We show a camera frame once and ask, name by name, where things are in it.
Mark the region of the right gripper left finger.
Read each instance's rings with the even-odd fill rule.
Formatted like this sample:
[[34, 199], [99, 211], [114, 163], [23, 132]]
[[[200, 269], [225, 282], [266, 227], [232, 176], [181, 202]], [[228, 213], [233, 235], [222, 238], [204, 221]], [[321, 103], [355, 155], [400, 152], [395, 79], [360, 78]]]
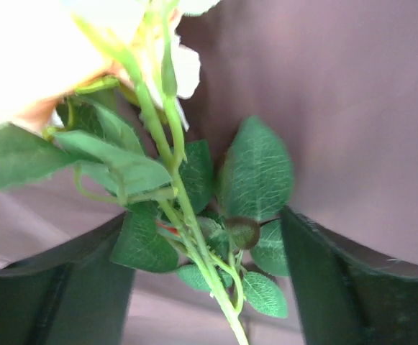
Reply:
[[109, 257], [123, 221], [0, 269], [0, 345], [121, 343], [135, 271]]

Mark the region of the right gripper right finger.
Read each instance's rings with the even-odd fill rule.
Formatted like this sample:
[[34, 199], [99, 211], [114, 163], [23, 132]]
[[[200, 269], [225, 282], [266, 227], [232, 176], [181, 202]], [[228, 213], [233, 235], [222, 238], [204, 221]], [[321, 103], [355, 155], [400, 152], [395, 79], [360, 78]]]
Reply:
[[281, 232], [306, 344], [418, 344], [418, 265], [286, 206]]

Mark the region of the peach pink flower stem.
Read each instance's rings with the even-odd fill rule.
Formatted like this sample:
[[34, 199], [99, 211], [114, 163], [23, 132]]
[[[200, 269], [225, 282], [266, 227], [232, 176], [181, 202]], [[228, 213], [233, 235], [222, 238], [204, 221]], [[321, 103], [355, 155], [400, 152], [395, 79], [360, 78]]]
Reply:
[[271, 280], [242, 266], [263, 221], [293, 183], [280, 139], [244, 120], [213, 170], [208, 144], [187, 142], [181, 99], [199, 84], [199, 55], [181, 44], [184, 16], [214, 1], [0, 1], [0, 190], [70, 168], [83, 196], [123, 207], [110, 261], [175, 272], [219, 304], [239, 344], [249, 342], [246, 303], [288, 315]]

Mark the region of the red wrapping paper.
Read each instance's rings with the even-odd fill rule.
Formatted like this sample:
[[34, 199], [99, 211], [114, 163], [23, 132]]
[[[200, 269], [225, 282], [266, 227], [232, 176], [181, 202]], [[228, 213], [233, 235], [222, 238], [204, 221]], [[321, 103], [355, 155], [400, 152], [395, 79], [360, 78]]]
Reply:
[[[291, 205], [341, 236], [418, 265], [418, 1], [225, 1], [186, 19], [202, 83], [185, 103], [218, 157], [260, 117], [286, 143]], [[0, 269], [119, 216], [67, 172], [0, 192]], [[306, 344], [291, 278], [289, 317], [246, 307], [253, 344]], [[135, 272], [120, 344], [234, 344], [217, 303], [174, 275]]]

